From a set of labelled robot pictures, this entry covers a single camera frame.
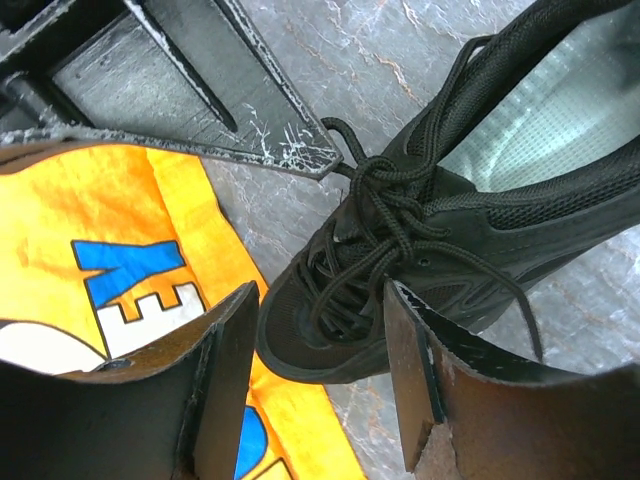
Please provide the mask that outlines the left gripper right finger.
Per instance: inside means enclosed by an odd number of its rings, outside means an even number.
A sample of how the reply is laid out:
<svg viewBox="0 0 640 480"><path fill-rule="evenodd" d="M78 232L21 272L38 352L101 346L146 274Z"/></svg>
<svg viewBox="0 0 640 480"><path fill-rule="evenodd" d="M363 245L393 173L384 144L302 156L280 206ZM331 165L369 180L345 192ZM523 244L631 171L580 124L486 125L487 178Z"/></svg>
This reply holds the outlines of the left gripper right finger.
<svg viewBox="0 0 640 480"><path fill-rule="evenodd" d="M388 281L406 469L418 479L635 479L639 368L583 375L506 351Z"/></svg>

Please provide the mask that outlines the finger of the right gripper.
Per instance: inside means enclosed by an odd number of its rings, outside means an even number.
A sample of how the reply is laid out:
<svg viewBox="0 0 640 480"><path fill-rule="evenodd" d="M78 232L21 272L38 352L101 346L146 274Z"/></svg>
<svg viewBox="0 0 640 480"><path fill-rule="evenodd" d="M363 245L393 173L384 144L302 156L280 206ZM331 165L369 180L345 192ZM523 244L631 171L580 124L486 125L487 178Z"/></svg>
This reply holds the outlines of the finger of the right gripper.
<svg viewBox="0 0 640 480"><path fill-rule="evenodd" d="M1 168L107 143L320 179L341 154L238 1L5 1Z"/></svg>

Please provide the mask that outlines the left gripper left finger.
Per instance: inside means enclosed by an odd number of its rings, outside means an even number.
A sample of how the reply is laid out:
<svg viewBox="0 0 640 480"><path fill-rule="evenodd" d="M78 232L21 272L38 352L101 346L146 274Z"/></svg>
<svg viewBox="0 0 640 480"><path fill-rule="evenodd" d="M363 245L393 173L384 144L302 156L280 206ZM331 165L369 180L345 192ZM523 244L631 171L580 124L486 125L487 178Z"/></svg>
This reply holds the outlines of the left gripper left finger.
<svg viewBox="0 0 640 480"><path fill-rule="evenodd" d="M168 335L90 371L1 365L5 479L230 479L259 290L241 285Z"/></svg>

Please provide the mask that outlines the black sneaker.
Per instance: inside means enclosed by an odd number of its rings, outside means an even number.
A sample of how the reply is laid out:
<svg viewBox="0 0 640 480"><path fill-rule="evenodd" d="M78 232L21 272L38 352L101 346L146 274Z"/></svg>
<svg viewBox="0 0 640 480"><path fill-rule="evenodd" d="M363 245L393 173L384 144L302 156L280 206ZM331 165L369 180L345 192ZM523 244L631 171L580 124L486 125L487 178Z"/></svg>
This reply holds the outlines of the black sneaker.
<svg viewBox="0 0 640 480"><path fill-rule="evenodd" d="M639 5L538 1L467 41L441 90L375 156L272 284L256 351L275 374L345 384L388 371L387 279L465 329L639 222Z"/></svg>

